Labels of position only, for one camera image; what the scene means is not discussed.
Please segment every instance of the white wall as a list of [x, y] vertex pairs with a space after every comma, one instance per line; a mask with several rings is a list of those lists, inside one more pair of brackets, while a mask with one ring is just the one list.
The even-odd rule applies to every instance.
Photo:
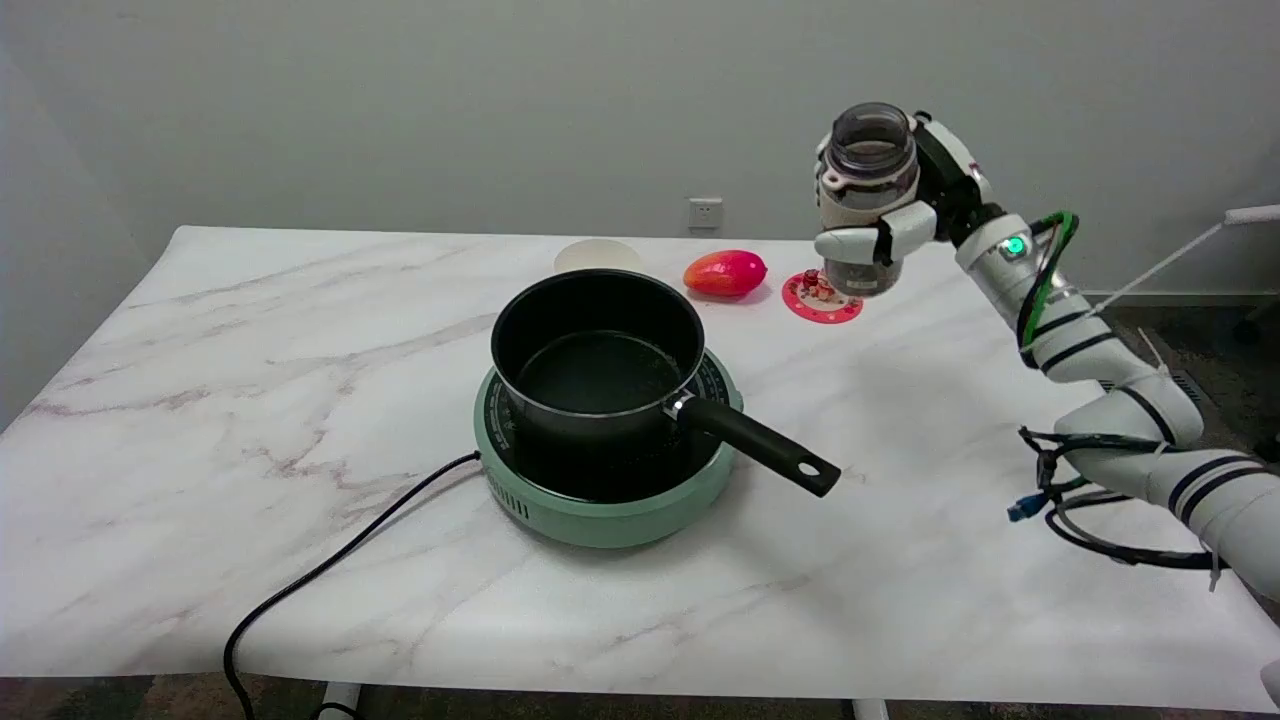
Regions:
[[[806, 238], [846, 105], [925, 108], [1114, 288], [1280, 201], [1275, 0], [9, 0], [4, 32], [109, 197], [178, 223]], [[1280, 234], [1272, 231], [1272, 236]], [[1280, 286], [1233, 231], [1148, 290]]]
[[146, 272], [115, 209], [0, 47], [0, 429]]

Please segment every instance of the saucepan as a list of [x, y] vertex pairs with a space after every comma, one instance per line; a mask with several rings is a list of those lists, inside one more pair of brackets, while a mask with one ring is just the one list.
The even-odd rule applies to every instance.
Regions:
[[703, 323], [671, 286], [627, 270], [552, 275], [503, 307], [494, 369], [516, 432], [558, 452], [636, 452], [704, 432], [822, 497], [840, 468], [686, 386], [703, 363]]

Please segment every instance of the pan handle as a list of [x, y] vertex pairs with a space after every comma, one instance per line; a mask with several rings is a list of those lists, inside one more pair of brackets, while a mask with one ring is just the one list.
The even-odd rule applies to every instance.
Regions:
[[682, 428], [718, 437], [818, 497], [827, 495], [840, 479], [840, 468], [723, 402], [685, 395], [667, 409], [667, 414]]

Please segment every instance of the pink coaster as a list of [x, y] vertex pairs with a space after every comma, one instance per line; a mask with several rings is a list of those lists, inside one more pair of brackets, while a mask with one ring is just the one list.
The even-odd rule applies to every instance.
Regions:
[[819, 270], [805, 270], [792, 275], [778, 295], [792, 313], [824, 325], [847, 323], [863, 311], [861, 300], [832, 290]]

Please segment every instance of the gray carpet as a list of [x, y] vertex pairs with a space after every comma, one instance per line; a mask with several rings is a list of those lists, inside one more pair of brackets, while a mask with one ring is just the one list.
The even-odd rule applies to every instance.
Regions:
[[[1280, 323], [1265, 323], [1262, 342], [1242, 346], [1231, 327], [1242, 309], [1128, 307], [1108, 313], [1117, 333], [1143, 356], [1137, 328], [1147, 331], [1165, 361], [1188, 373], [1207, 395], [1204, 443], [1248, 448], [1280, 429]], [[1275, 605], [1268, 610], [1280, 618]], [[323, 685], [246, 678], [261, 720], [302, 720]], [[838, 720], [837, 701], [581, 696], [370, 687], [361, 697], [370, 720], [518, 719], [795, 719]], [[1247, 717], [1230, 712], [1052, 705], [891, 702], [895, 720], [1196, 720]], [[221, 675], [165, 675], [86, 680], [0, 680], [0, 719], [214, 720], [238, 717]]]

